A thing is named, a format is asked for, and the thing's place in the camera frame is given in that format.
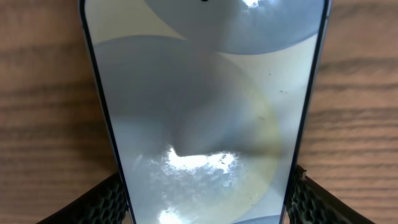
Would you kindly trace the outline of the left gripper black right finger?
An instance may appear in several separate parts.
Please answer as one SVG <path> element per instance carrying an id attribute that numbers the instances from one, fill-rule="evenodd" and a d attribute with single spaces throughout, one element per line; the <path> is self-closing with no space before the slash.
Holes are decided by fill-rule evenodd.
<path id="1" fill-rule="evenodd" d="M 307 176 L 297 165 L 285 207 L 291 224 L 374 224 Z"/>

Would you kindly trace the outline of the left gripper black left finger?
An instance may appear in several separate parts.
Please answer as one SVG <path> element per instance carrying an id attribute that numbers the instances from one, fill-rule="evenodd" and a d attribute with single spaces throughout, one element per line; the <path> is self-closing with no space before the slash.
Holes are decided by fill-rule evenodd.
<path id="1" fill-rule="evenodd" d="M 119 174 L 113 174 L 38 224 L 121 224 L 128 204 Z"/>

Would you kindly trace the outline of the Samsung Galaxy smartphone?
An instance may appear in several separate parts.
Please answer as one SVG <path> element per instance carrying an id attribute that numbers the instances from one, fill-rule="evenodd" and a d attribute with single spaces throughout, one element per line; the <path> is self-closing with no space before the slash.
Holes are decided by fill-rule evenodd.
<path id="1" fill-rule="evenodd" d="M 133 223 L 282 223 L 331 2 L 84 0 Z"/>

